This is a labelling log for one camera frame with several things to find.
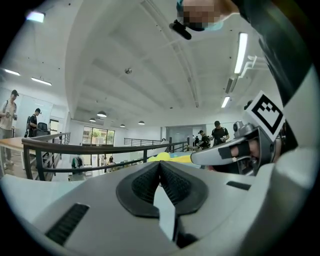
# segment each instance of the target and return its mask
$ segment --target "railing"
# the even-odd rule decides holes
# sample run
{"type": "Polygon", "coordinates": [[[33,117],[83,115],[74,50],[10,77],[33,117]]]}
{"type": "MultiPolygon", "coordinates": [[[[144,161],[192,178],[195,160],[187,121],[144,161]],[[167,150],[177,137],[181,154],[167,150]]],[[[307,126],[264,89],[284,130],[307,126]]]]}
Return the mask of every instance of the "railing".
{"type": "Polygon", "coordinates": [[[124,145],[128,146],[151,146],[161,144],[161,140],[150,140],[150,139],[138,139],[138,138],[124,138],[124,145]]]}
{"type": "Polygon", "coordinates": [[[25,143],[36,144],[36,143],[45,143],[48,148],[52,148],[53,145],[59,145],[64,147],[70,142],[70,132],[58,133],[53,135],[45,135],[33,138],[23,138],[23,160],[26,177],[30,180],[33,180],[33,175],[31,171],[31,165],[36,163],[36,168],[38,170],[38,177],[41,181],[45,181],[46,177],[41,171],[45,166],[49,166],[51,169],[55,169],[59,160],[62,158],[60,152],[51,152],[50,150],[42,150],[34,146],[27,146],[25,143]],[[59,144],[55,143],[55,139],[59,138],[59,144]],[[35,150],[35,158],[30,161],[30,150],[35,150]]]}
{"type": "Polygon", "coordinates": [[[35,151],[35,159],[36,159],[36,168],[38,171],[39,180],[45,181],[46,176],[45,173],[83,173],[97,170],[104,170],[106,172],[107,169],[123,167],[130,164],[135,164],[139,162],[146,163],[148,158],[148,150],[160,149],[160,148],[168,148],[169,152],[174,153],[180,150],[179,152],[184,152],[187,147],[187,142],[177,142],[177,143],[166,143],[160,145],[149,145],[149,146],[122,146],[122,147],[104,147],[104,146],[77,146],[77,145],[69,145],[70,141],[70,133],[60,133],[54,135],[40,136],[35,138],[23,138],[23,151],[24,151],[24,164],[25,171],[27,173],[28,179],[33,179],[31,173],[31,162],[30,162],[30,150],[35,151]],[[54,141],[55,138],[64,136],[63,144],[57,143],[49,143],[48,141],[54,141]],[[119,153],[129,153],[129,152],[137,152],[143,151],[143,158],[128,161],[124,163],[117,163],[111,165],[104,165],[99,167],[85,167],[85,168],[64,168],[57,169],[56,160],[59,161],[61,158],[61,154],[67,155],[102,155],[102,154],[119,154],[119,153]],[[49,158],[52,158],[52,163],[49,167],[46,167],[48,162],[43,163],[43,152],[44,154],[50,154],[49,158]]]}

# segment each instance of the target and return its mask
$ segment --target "floor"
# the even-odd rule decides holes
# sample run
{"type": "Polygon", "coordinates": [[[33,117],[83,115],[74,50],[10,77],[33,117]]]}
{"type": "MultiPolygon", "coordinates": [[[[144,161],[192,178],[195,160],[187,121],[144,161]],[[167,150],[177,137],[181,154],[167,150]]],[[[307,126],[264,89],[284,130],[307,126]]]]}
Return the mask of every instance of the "floor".
{"type": "MultiPolygon", "coordinates": [[[[11,150],[11,161],[14,164],[8,165],[8,169],[4,170],[4,173],[26,179],[27,174],[26,174],[26,171],[23,169],[21,153],[19,151],[11,150]]],[[[32,172],[33,179],[35,180],[36,177],[38,176],[38,172],[34,164],[31,166],[31,172],[32,172]]]]}

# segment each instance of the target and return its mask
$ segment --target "ceiling light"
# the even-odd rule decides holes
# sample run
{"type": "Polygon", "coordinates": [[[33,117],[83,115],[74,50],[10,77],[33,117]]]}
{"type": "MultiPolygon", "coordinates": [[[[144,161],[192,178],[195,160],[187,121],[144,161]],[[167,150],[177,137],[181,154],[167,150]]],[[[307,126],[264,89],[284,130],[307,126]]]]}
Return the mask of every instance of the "ceiling light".
{"type": "Polygon", "coordinates": [[[240,74],[242,64],[244,63],[245,54],[246,54],[246,48],[247,48],[247,42],[248,42],[248,34],[247,33],[240,33],[239,34],[239,49],[238,49],[238,57],[236,59],[235,74],[240,74]]]}
{"type": "Polygon", "coordinates": [[[16,76],[20,76],[20,74],[18,72],[15,72],[15,71],[11,71],[9,69],[3,69],[5,72],[7,73],[10,73],[10,74],[13,74],[13,75],[16,75],[16,76]]]}
{"type": "Polygon", "coordinates": [[[225,97],[225,99],[224,99],[224,101],[223,101],[223,104],[222,104],[221,108],[225,108],[225,107],[226,107],[226,105],[227,105],[227,103],[228,103],[229,99],[230,99],[230,96],[225,97]]]}
{"type": "Polygon", "coordinates": [[[107,114],[106,112],[104,111],[100,111],[98,114],[96,114],[98,117],[101,117],[101,118],[106,118],[107,117],[107,114]]]}
{"type": "Polygon", "coordinates": [[[28,16],[26,17],[27,20],[29,21],[35,21],[35,22],[44,22],[45,19],[45,14],[38,12],[38,11],[32,11],[28,14],[28,16]]]}
{"type": "Polygon", "coordinates": [[[39,79],[36,79],[36,78],[34,78],[34,77],[31,77],[31,79],[32,79],[33,81],[39,82],[39,83],[41,83],[41,84],[45,84],[45,85],[47,85],[47,86],[52,86],[52,83],[50,83],[50,82],[46,82],[46,81],[43,81],[43,80],[39,80],[39,79]]]}

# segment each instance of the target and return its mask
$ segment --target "backpack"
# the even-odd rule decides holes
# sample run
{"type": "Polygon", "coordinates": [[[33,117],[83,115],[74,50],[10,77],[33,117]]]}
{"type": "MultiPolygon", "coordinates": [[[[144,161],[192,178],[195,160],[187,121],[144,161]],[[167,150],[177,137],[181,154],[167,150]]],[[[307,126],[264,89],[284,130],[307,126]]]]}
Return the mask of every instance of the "backpack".
{"type": "Polygon", "coordinates": [[[206,136],[206,143],[207,143],[208,147],[210,148],[211,140],[210,140],[209,136],[206,136]]]}
{"type": "MultiPolygon", "coordinates": [[[[5,104],[5,106],[3,107],[3,109],[2,109],[2,113],[4,113],[4,112],[6,112],[6,107],[8,106],[8,100],[6,101],[6,104],[5,104]]],[[[16,113],[17,112],[17,104],[14,102],[14,112],[16,113]]]]}

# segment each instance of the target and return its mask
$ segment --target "hand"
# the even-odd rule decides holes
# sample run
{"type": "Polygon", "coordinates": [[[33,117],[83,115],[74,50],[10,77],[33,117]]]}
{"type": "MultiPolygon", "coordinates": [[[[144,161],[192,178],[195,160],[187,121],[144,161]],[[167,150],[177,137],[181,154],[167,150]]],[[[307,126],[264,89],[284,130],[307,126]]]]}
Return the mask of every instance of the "hand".
{"type": "MultiPolygon", "coordinates": [[[[257,159],[260,158],[260,145],[257,139],[249,140],[250,156],[257,159]]],[[[233,158],[239,155],[239,149],[237,146],[231,148],[231,155],[233,158]]]]}

